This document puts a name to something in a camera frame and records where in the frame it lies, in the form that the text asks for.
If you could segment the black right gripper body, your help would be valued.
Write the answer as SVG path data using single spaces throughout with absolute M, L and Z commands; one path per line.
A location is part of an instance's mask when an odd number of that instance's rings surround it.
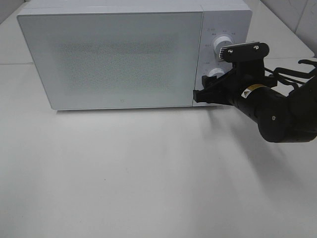
M 227 73 L 224 80 L 216 86 L 212 102 L 234 105 L 234 100 L 254 84 L 264 85 L 251 93 L 252 96 L 258 97 L 256 104 L 275 107 L 276 92 L 271 88 L 276 86 L 276 79 L 273 76 L 265 76 L 263 59 L 234 63 L 233 72 Z

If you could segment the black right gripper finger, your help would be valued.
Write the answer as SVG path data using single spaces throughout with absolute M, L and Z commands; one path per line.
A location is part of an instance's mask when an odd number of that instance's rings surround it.
M 223 87 L 205 83 L 203 90 L 193 90 L 193 99 L 197 103 L 223 103 Z
M 223 81 L 222 77 L 217 78 L 217 76 L 202 76 L 202 86 L 203 87 L 213 87 L 218 85 Z

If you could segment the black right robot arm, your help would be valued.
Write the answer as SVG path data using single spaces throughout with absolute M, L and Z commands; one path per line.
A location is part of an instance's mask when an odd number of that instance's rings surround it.
M 264 60 L 234 62 L 221 77 L 202 76 L 197 103 L 231 105 L 257 125 L 263 139 L 274 143 L 309 142 L 317 136 L 317 70 L 278 67 L 265 75 Z

